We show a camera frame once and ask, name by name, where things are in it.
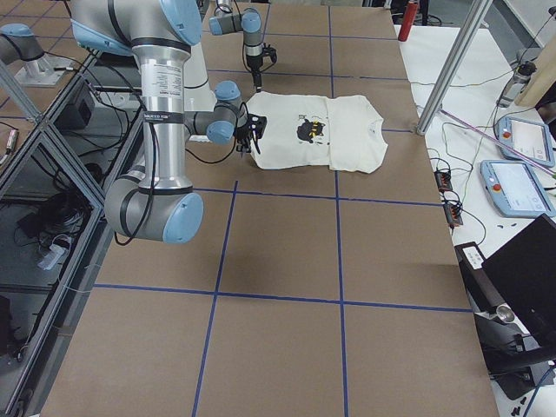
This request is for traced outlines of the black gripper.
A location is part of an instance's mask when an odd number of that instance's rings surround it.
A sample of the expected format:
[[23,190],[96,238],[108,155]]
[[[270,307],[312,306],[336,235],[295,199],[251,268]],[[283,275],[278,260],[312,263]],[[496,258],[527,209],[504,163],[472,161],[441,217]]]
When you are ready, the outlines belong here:
[[260,149],[259,141],[262,139],[266,126],[267,117],[247,114],[247,121],[235,129],[235,149],[240,156],[243,156],[245,152],[251,154],[253,149]]
[[248,71],[252,75],[255,92],[261,92],[261,69],[263,65],[263,54],[251,56],[246,55]]

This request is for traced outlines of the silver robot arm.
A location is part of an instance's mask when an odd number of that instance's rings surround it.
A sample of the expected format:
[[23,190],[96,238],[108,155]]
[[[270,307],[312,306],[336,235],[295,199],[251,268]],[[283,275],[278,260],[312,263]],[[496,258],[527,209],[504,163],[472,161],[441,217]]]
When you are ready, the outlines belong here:
[[215,1],[215,11],[208,20],[214,36],[242,33],[242,59],[252,76],[256,92],[262,90],[262,66],[267,48],[263,42],[260,13],[253,8],[241,11],[236,1]]
[[135,58],[141,76],[144,161],[118,177],[104,212],[116,235],[181,244],[203,217],[202,198],[186,176],[186,143],[206,136],[249,153],[267,119],[248,111],[237,85],[218,83],[210,111],[188,111],[186,62],[202,37],[197,1],[75,1],[71,18],[83,46]]

